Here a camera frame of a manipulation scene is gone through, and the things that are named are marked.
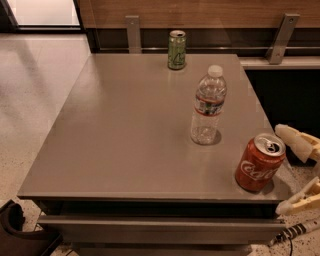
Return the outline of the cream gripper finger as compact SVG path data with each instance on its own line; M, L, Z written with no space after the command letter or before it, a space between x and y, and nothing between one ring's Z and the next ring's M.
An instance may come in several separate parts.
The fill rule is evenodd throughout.
M284 124L276 125L275 133L303 163L308 159L320 160L319 138Z
M298 193L282 201L276 208L278 215L292 215L320 207L320 179L313 178Z

